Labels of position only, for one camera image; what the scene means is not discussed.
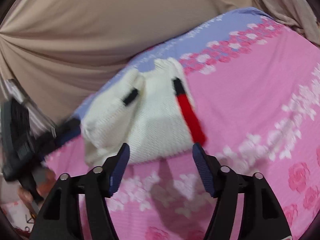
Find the white knit sweater striped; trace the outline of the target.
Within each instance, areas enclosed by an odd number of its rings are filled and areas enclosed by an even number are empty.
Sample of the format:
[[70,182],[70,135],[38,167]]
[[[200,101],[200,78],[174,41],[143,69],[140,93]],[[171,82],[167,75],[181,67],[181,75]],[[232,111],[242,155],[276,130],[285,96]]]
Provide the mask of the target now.
[[182,65],[172,57],[154,64],[148,72],[128,70],[91,103],[81,122],[88,165],[102,165],[124,143],[130,162],[143,163],[206,142]]

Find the pink floral bedsheet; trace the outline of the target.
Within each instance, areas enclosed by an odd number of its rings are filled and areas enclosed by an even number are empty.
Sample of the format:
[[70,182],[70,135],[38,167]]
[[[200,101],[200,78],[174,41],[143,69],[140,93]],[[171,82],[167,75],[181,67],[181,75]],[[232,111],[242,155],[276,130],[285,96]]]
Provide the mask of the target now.
[[[262,173],[299,239],[319,212],[319,49],[254,9],[217,16],[135,57],[184,68],[205,150],[235,172]],[[107,201],[120,239],[202,239],[215,206],[191,153],[130,165]]]

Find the beige curtain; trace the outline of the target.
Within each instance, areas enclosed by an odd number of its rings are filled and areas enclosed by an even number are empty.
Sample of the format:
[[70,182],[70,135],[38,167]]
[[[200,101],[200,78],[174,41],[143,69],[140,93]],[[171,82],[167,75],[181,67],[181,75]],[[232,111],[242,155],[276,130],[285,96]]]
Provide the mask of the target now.
[[131,57],[251,0],[1,0],[1,76],[60,120]]

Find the floral beige cloth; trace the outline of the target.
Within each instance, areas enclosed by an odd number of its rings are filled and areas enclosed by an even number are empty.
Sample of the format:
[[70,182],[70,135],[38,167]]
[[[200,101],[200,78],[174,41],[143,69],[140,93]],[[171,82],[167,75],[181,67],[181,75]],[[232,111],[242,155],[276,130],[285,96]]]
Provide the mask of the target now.
[[319,21],[306,0],[252,0],[254,6],[319,47]]

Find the grey pleated curtain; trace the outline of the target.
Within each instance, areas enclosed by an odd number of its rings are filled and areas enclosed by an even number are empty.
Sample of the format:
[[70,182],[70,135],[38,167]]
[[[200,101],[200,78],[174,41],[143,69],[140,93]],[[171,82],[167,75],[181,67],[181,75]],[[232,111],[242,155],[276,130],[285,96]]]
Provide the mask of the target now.
[[46,116],[31,99],[21,85],[15,80],[5,80],[1,77],[1,103],[14,98],[24,105],[29,111],[31,130],[39,135],[42,132],[51,131],[57,127],[57,123]]

